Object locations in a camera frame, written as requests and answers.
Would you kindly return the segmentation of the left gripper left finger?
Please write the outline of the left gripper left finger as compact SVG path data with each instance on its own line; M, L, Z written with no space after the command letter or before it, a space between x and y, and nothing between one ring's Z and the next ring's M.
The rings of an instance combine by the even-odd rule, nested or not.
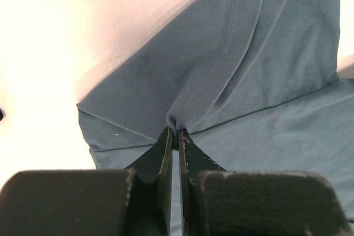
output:
M2 235L169 235L173 133L121 170L21 171L1 190Z

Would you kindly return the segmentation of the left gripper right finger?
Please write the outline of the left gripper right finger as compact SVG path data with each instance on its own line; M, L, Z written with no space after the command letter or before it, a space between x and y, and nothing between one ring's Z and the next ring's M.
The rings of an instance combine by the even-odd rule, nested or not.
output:
M179 132L183 235L350 235L330 183L313 172L227 171Z

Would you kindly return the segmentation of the teal blue t-shirt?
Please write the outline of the teal blue t-shirt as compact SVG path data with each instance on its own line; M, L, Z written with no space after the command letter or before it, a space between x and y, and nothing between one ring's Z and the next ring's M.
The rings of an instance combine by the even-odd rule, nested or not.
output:
M220 166L308 171L353 219L353 79L337 74L340 0L195 0L77 105L98 169L165 127Z

